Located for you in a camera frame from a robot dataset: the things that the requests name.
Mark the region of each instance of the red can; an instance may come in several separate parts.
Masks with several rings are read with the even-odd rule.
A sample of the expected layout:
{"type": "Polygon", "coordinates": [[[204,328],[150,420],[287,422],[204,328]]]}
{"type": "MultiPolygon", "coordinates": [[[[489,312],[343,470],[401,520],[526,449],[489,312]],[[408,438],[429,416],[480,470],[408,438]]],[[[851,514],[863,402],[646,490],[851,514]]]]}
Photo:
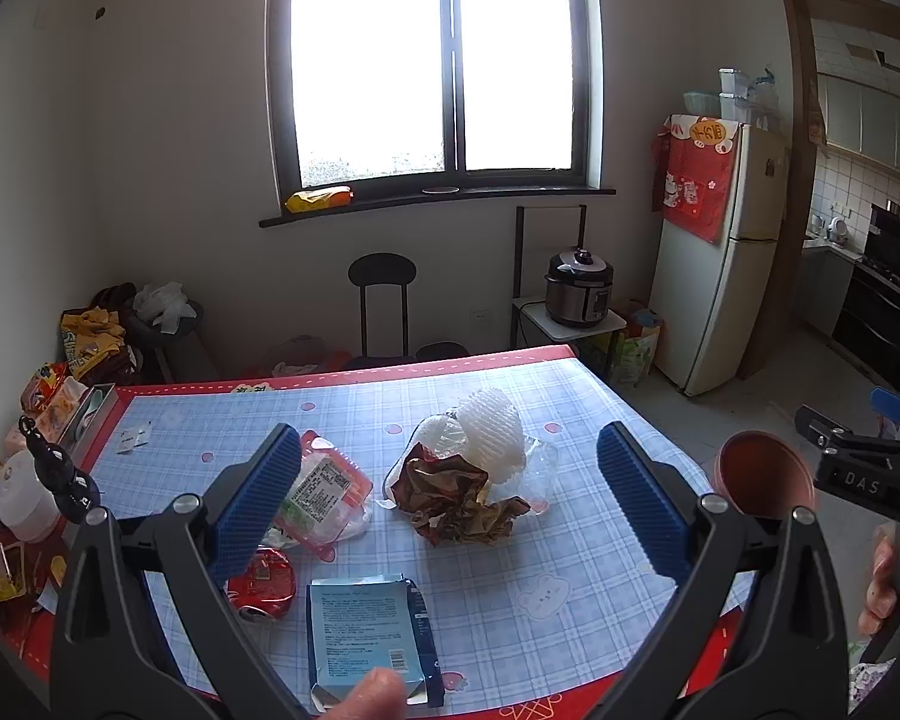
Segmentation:
{"type": "Polygon", "coordinates": [[[296,595],[293,565],[282,552],[260,547],[247,571],[226,583],[226,596],[245,620],[276,620],[296,595]]]}

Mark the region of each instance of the pressure cooker lid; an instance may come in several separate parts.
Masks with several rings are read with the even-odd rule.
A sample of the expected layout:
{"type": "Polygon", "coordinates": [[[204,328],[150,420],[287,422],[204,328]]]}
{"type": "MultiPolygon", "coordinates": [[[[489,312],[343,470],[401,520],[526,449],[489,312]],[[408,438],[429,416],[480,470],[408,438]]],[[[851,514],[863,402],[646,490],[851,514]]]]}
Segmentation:
{"type": "Polygon", "coordinates": [[[585,248],[562,251],[550,260],[550,276],[555,279],[610,283],[613,268],[585,248]]]}

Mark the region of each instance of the red refrigerator cover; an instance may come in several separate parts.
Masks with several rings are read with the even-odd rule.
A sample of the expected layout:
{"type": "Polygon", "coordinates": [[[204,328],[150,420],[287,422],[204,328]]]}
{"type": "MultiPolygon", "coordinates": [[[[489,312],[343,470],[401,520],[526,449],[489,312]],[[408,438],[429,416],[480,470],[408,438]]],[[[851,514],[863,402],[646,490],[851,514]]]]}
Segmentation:
{"type": "Polygon", "coordinates": [[[738,122],[674,114],[656,139],[658,161],[667,160],[663,218],[711,244],[727,213],[739,131],[738,122]]]}

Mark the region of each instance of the screw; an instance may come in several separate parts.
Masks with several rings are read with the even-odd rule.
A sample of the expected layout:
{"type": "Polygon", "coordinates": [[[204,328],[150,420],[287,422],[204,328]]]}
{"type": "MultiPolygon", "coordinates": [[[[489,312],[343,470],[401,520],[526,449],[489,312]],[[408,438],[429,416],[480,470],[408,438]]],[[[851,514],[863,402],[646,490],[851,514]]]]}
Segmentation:
{"type": "Polygon", "coordinates": [[[807,509],[805,506],[797,506],[794,509],[794,519],[800,523],[800,525],[813,525],[817,521],[817,516],[810,509],[807,509]]]}
{"type": "Polygon", "coordinates": [[[199,508],[200,499],[197,498],[196,495],[190,495],[187,493],[186,495],[181,495],[180,498],[176,498],[173,501],[173,510],[177,514],[189,514],[194,509],[199,508]]]}
{"type": "Polygon", "coordinates": [[[721,498],[720,495],[715,495],[714,493],[704,495],[701,500],[701,506],[711,514],[723,514],[730,508],[730,504],[727,503],[725,498],[721,498]]]}
{"type": "Polygon", "coordinates": [[[83,518],[87,525],[103,525],[106,522],[106,509],[96,507],[87,512],[87,516],[83,518]]]}

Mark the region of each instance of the human hand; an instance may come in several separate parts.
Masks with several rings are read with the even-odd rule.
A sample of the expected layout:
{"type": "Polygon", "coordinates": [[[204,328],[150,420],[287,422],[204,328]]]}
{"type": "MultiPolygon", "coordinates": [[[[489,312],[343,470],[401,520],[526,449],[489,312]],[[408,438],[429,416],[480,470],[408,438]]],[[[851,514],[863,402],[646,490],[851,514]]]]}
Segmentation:
{"type": "Polygon", "coordinates": [[[894,536],[893,524],[877,529],[871,583],[866,588],[866,605],[857,620],[857,628],[867,637],[872,637],[883,627],[884,620],[893,614],[896,606],[896,591],[890,586],[890,575],[896,564],[894,536]]]}
{"type": "Polygon", "coordinates": [[[407,693],[400,675],[375,668],[327,712],[327,720],[403,720],[406,714],[407,693]]]}

